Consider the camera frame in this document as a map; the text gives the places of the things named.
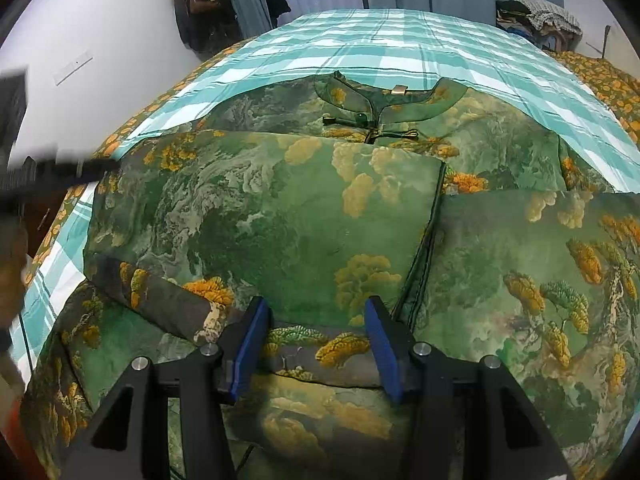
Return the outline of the left hand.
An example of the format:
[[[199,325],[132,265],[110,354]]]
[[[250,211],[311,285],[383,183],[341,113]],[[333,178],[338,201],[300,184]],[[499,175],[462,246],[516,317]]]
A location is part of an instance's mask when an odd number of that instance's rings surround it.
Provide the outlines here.
[[[2,328],[9,328],[23,309],[28,235],[17,217],[1,218],[0,310]]]

